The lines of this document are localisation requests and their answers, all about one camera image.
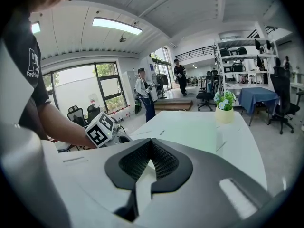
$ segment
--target potted plant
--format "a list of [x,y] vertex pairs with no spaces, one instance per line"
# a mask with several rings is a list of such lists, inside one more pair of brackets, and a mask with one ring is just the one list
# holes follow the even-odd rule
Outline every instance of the potted plant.
[[216,92],[213,99],[217,105],[217,108],[215,109],[215,118],[224,124],[232,122],[234,118],[232,108],[232,104],[235,99],[234,94],[227,90],[224,91],[223,95]]

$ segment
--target blue tablecloth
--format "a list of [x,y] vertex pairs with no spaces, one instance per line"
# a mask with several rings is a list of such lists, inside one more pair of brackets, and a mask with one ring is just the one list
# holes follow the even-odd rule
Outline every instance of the blue tablecloth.
[[248,114],[253,113],[254,105],[257,102],[263,102],[272,113],[278,101],[279,96],[275,92],[261,87],[243,88],[238,97],[239,104],[245,108]]

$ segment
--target person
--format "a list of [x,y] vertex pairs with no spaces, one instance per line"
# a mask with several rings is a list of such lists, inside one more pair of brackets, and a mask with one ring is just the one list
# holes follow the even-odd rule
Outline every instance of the person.
[[186,96],[186,69],[183,65],[180,65],[178,59],[174,60],[175,67],[174,67],[174,75],[176,76],[179,84],[180,84],[180,91],[183,96]]
[[15,7],[3,29],[7,50],[21,74],[34,88],[19,125],[34,131],[42,140],[50,136],[73,145],[95,148],[85,129],[68,120],[50,104],[41,73],[41,53],[31,30],[30,14],[49,9],[62,0],[25,0]]
[[290,66],[290,63],[289,63],[289,57],[286,56],[285,57],[285,60],[283,62],[283,67],[285,69],[285,75],[287,78],[290,78],[290,71],[291,71],[291,66]]
[[138,98],[142,101],[146,107],[146,122],[155,117],[154,102],[151,97],[150,90],[154,87],[153,83],[148,84],[146,82],[146,72],[144,68],[138,69],[139,77],[135,83],[135,90],[138,94]]

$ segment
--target black mesh panel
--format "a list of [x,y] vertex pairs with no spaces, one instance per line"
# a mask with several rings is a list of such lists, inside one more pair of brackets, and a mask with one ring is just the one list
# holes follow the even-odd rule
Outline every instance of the black mesh panel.
[[179,165],[179,160],[155,143],[152,143],[151,147],[151,160],[155,166],[157,180],[174,172]]
[[142,175],[143,171],[150,160],[149,151],[150,142],[146,143],[142,147],[133,151],[132,153],[124,156],[119,161],[119,167],[131,176],[135,181],[137,181]]

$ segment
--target printed logo on shirt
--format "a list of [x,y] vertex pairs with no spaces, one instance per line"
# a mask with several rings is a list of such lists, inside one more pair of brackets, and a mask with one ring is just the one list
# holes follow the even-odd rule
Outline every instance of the printed logo on shirt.
[[29,65],[27,76],[39,78],[39,61],[38,56],[32,48],[29,48]]

